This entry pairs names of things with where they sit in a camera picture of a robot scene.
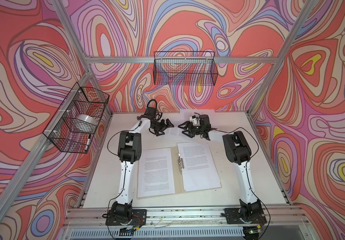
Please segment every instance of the wire basket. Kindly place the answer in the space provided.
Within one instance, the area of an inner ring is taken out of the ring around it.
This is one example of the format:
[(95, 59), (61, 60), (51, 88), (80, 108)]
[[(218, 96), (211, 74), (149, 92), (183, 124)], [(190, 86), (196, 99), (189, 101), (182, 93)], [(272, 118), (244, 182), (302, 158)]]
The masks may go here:
[[(61, 152), (87, 153), (108, 100), (109, 95), (101, 90), (79, 87), (54, 129), (49, 135), (45, 134), (46, 137)], [(82, 114), (97, 124), (81, 120), (79, 116)]]
[(218, 68), (213, 51), (154, 52), (154, 84), (214, 86)]

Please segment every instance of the white table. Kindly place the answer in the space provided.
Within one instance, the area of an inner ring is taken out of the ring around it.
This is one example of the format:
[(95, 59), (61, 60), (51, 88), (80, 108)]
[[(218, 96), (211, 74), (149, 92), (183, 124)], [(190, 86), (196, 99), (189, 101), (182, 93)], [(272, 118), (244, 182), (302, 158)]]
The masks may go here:
[[(108, 201), (117, 196), (119, 178), (121, 173), (119, 157), (107, 150), (107, 142), (115, 133), (122, 130), (129, 130), (136, 123), (136, 117), (140, 113), (114, 114), (105, 139), (103, 150), (88, 189), (83, 208), (102, 208), (108, 206)], [(179, 113), (164, 113), (163, 119), (179, 120)], [(244, 112), (215, 113), (210, 116), (212, 127), (222, 131), (232, 131), (237, 127), (243, 127), (252, 136), (256, 137)], [(252, 154), (258, 148), (252, 137), (244, 132), (244, 136), (251, 147)], [(112, 138), (109, 148), (117, 153), (119, 134)], [(136, 198), (137, 196), (137, 170), (133, 178), (134, 199), (133, 207), (183, 207), (183, 206), (219, 206), (239, 205), (240, 190), (236, 176), (236, 170), (228, 161), (223, 143), (194, 138), (160, 136), (156, 137), (150, 132), (142, 133), (142, 150), (157, 149), (164, 147), (176, 147), (178, 142), (208, 143), (211, 149), (213, 160), (218, 171), (222, 188), (209, 189), (180, 194), (170, 194), (155, 197)], [(286, 201), (275, 180), (275, 177), (268, 165), (267, 159), (259, 147), (259, 151), (251, 159), (251, 175), (256, 195), (265, 204), (285, 204)]]

